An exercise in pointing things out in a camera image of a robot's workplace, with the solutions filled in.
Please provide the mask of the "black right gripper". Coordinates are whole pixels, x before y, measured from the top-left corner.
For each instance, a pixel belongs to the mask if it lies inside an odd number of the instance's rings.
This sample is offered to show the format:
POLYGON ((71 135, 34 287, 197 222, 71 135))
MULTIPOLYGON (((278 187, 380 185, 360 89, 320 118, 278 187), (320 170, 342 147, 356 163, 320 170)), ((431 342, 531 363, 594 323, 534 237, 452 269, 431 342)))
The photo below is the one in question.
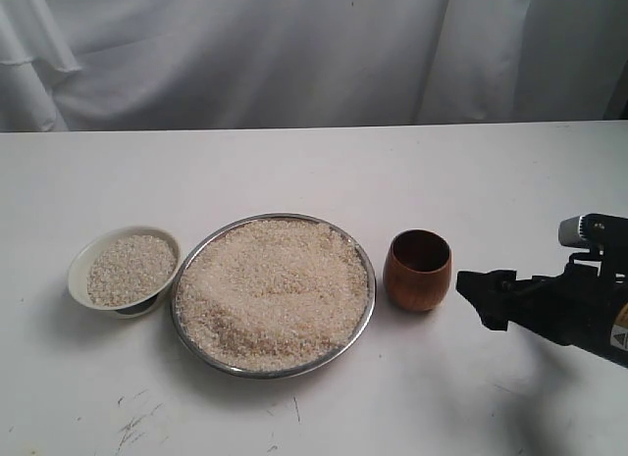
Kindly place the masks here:
POLYGON ((508 330, 513 322, 555 344, 627 364, 626 279, 605 279, 594 266, 568 263, 557 277, 530 279, 517 279, 514 270, 459 271, 455 289, 476 304, 489 330, 508 330))

